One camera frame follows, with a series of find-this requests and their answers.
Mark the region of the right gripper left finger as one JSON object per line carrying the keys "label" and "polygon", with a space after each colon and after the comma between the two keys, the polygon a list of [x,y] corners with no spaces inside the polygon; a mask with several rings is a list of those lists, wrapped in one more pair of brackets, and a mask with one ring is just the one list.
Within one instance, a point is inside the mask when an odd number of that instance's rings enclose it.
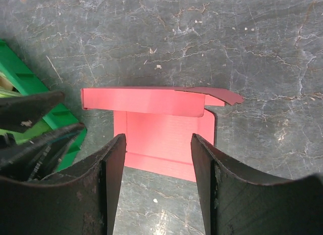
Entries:
{"label": "right gripper left finger", "polygon": [[126,154],[118,134],[42,180],[1,177],[1,234],[112,234]]}

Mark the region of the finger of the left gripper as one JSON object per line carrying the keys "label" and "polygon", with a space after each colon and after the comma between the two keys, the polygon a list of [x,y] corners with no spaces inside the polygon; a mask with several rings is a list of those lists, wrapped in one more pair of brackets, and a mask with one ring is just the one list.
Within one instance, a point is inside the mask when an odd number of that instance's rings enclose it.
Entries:
{"label": "finger of the left gripper", "polygon": [[64,99],[61,91],[1,98],[1,129],[24,133]]}
{"label": "finger of the left gripper", "polygon": [[18,181],[43,179],[55,171],[84,129],[83,123],[74,123],[1,149],[1,175]]}

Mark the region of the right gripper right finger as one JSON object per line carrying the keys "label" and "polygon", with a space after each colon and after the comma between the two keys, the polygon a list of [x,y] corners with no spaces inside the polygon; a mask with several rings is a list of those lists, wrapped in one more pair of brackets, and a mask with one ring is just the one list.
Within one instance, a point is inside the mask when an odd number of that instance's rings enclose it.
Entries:
{"label": "right gripper right finger", "polygon": [[281,178],[191,139],[206,234],[322,234],[322,174]]}

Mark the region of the pink paper box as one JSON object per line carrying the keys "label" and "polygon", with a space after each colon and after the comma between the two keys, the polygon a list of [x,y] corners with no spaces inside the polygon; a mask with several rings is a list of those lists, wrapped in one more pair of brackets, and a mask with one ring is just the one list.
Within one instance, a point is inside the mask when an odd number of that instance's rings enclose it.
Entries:
{"label": "pink paper box", "polygon": [[191,137],[214,143],[216,116],[207,106],[244,98],[213,87],[95,87],[80,91],[85,110],[111,110],[114,134],[126,136],[125,166],[195,181]]}

